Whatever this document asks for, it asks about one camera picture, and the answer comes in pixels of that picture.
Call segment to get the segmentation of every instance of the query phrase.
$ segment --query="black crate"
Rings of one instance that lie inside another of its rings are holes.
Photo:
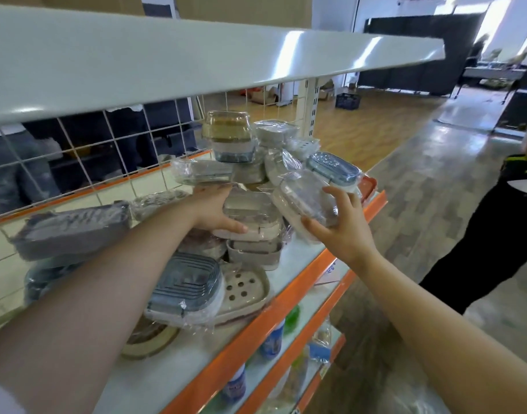
[[[356,110],[359,109],[361,96],[355,93],[340,93],[336,96],[335,107],[338,109]]]

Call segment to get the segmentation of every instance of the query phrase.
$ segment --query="wooden floor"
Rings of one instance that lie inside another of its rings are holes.
[[[333,100],[320,100],[315,119],[314,136],[321,140],[321,149],[367,171],[399,145],[411,138],[446,101],[437,97],[417,97],[389,91],[360,90],[358,110],[336,109]],[[278,118],[296,119],[296,105],[276,107],[246,101],[245,97],[228,93],[204,96],[205,110],[247,111],[252,121]]]

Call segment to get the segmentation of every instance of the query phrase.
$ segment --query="hand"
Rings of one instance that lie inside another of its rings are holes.
[[[302,216],[305,228],[357,274],[366,273],[374,258],[380,257],[373,241],[369,224],[363,215],[359,198],[337,187],[323,187],[336,199],[338,224],[326,228],[314,219]]]
[[[206,231],[226,229],[242,234],[248,231],[248,227],[223,214],[223,203],[231,188],[230,184],[197,186],[193,194],[181,200],[178,205],[184,207],[185,212],[193,216],[194,228]]]

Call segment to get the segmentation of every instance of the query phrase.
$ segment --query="bottle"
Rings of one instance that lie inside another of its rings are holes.
[[[246,374],[244,371],[244,365],[240,366],[232,379],[227,382],[225,388],[221,390],[223,397],[229,404],[236,403],[246,393]]]
[[[266,359],[274,359],[281,351],[283,344],[284,320],[269,334],[263,344],[260,346],[260,354]]]

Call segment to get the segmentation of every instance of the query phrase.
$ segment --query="blue plastic lid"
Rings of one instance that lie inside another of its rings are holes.
[[[181,314],[204,309],[219,289],[221,269],[213,258],[175,253],[162,272],[148,309]]]
[[[308,159],[308,167],[340,186],[358,183],[363,172],[353,164],[329,152],[318,151]]]

